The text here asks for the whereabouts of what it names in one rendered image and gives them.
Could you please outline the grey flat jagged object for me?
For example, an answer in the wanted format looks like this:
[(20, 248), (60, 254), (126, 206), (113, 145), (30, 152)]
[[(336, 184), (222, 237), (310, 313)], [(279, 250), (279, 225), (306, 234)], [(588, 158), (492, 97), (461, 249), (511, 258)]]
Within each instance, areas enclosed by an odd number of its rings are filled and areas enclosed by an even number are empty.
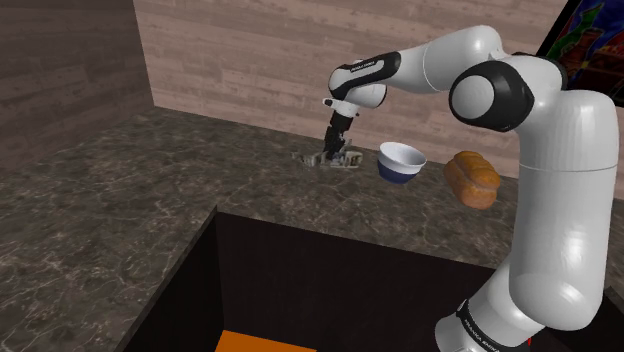
[(329, 167), (351, 169), (358, 168), (363, 160), (363, 154), (357, 151), (339, 151), (330, 156), (327, 152), (304, 155), (292, 152), (291, 157), (308, 167)]

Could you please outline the white and blue bowl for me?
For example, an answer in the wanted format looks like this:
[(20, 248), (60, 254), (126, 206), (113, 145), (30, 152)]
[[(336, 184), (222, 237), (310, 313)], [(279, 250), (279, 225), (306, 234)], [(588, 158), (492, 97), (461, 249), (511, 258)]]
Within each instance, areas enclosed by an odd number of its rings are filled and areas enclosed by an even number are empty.
[(412, 146), (399, 142), (384, 142), (379, 146), (378, 173), (382, 179), (390, 183), (409, 182), (426, 162), (426, 156)]

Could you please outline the colourful wall picture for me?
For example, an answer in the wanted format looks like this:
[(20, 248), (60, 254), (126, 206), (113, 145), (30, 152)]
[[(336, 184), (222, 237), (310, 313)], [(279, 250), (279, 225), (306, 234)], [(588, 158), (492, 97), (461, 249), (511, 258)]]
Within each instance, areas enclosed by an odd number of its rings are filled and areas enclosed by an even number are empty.
[(570, 89), (624, 108), (624, 0), (568, 0), (537, 54), (563, 65)]

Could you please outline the brown bread loaf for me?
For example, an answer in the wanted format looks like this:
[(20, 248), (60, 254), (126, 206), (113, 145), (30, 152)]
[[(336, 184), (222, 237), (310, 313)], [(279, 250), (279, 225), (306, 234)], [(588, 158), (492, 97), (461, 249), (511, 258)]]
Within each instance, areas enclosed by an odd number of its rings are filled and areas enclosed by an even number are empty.
[(457, 153), (443, 168), (443, 175), (457, 200), (470, 208), (492, 206), (500, 187), (500, 175), (479, 153)]

